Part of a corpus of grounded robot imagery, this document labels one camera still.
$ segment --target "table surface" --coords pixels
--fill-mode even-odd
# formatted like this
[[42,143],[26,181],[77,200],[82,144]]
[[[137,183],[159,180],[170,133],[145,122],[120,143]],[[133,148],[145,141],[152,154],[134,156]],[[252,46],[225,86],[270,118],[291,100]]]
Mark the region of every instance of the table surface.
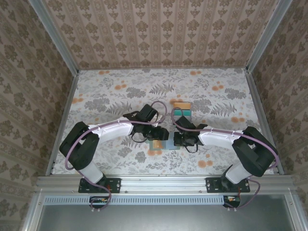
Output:
[[[170,111],[173,102],[192,103],[192,122],[222,129],[247,126],[260,129],[244,69],[134,69],[80,71],[62,140],[79,121],[101,124],[140,110],[146,103],[167,104],[168,116],[161,126],[175,131]],[[155,104],[162,114],[163,106]],[[238,161],[233,150],[201,146],[199,151],[150,151],[148,143],[130,137],[99,143],[94,161],[105,174],[209,175],[222,174]],[[64,167],[59,152],[53,174],[74,174]]]

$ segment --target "patterned wall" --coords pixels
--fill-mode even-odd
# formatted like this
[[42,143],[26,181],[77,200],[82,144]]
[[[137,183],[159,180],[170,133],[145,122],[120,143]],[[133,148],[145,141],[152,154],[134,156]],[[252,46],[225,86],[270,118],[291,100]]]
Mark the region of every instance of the patterned wall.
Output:
[[275,143],[308,211],[308,1],[294,0],[253,71]]
[[28,1],[0,1],[0,230],[18,230],[44,175],[72,76]]
[[245,66],[278,0],[44,0],[80,69]]

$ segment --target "gray leaf pattern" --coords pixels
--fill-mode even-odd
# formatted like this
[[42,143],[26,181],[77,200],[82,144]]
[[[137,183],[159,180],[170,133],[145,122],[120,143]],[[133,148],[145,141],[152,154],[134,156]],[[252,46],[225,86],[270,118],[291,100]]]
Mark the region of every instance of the gray leaf pattern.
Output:
[[[80,71],[63,139],[79,121],[106,123],[157,100],[166,103],[168,113],[174,102],[191,102],[195,125],[204,123],[232,130],[247,126],[259,128],[253,101],[248,95],[249,87],[242,69]],[[160,104],[155,104],[154,108],[160,114],[164,112]],[[42,120],[39,113],[35,115],[37,120]],[[12,124],[1,125],[4,135],[14,135]],[[169,114],[161,126],[176,130]],[[105,174],[124,175],[222,174],[237,160],[234,151],[211,145],[200,146],[195,154],[184,148],[176,151],[151,151],[149,148],[148,141],[136,143],[131,136],[119,137],[99,142],[93,160]],[[65,170],[64,157],[58,154],[53,174],[69,173],[73,171]]]

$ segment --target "floral tablecloth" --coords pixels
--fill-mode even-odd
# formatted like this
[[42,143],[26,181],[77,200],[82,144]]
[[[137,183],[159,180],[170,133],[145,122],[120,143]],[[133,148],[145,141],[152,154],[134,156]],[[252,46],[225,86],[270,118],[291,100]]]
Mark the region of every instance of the floral tablecloth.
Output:
[[[195,125],[215,128],[260,128],[243,69],[135,69],[80,71],[77,89],[66,122],[63,138],[75,123],[100,124],[127,112],[140,110],[146,103],[160,100],[167,104],[163,127],[171,125],[173,103],[192,103]],[[155,108],[164,112],[163,106]],[[221,174],[237,161],[233,150],[201,146],[197,153],[150,151],[148,143],[135,143],[119,137],[99,143],[94,161],[105,174],[208,175]],[[58,153],[53,174],[74,174],[64,167]]]

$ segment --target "floral wallpaper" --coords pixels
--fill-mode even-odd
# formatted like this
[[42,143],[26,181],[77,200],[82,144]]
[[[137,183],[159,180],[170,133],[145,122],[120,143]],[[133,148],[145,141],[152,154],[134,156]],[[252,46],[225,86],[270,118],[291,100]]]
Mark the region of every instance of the floral wallpaper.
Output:
[[308,1],[294,0],[253,71],[280,158],[308,211]]
[[44,0],[79,69],[246,66],[279,0]]
[[19,230],[45,175],[72,75],[28,1],[0,1],[0,230]]
[[[101,124],[140,110],[146,103],[160,100],[169,114],[162,126],[169,131],[174,102],[192,104],[192,122],[215,128],[260,128],[243,69],[135,69],[80,71],[77,89],[65,125],[63,139],[79,121]],[[160,113],[163,106],[154,105]],[[207,175],[222,174],[237,161],[233,150],[199,146],[190,154],[176,151],[151,151],[148,143],[131,137],[99,143],[95,163],[105,174]],[[74,174],[64,167],[59,153],[53,174]]]

